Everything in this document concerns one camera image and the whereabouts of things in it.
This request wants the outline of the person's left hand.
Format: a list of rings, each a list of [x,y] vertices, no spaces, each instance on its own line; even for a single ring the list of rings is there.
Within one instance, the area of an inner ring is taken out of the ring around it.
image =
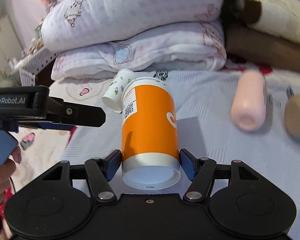
[[[16,170],[16,164],[21,163],[21,149],[17,146],[8,158],[0,166],[0,204],[5,200],[5,192],[10,187],[10,177]]]

